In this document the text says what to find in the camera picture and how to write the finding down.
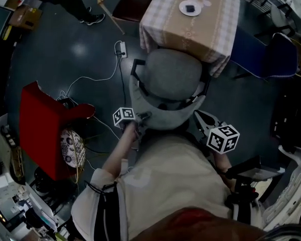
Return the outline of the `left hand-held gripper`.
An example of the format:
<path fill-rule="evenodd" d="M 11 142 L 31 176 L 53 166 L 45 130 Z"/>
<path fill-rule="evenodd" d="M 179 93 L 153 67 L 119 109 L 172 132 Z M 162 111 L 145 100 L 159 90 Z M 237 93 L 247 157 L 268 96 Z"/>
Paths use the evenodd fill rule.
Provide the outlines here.
<path fill-rule="evenodd" d="M 114 126 L 119 128 L 122 133 L 124 133 L 130 123 L 134 123 L 135 137 L 141 140 L 145 129 L 145 122 L 151 116 L 152 113 L 150 111 L 136 114 L 131 107 L 120 107 L 112 117 Z"/>

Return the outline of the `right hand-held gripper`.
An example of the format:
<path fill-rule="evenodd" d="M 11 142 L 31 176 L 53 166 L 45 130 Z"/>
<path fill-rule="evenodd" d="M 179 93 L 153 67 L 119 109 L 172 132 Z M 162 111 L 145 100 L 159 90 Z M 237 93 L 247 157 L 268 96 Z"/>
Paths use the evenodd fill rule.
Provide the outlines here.
<path fill-rule="evenodd" d="M 221 122 L 212 114 L 202 111 L 194 111 L 194 121 L 201 133 L 205 132 L 204 124 L 219 126 Z M 240 133 L 233 125 L 223 125 L 212 128 L 209 131 L 206 146 L 219 154 L 233 151 L 238 143 Z"/>

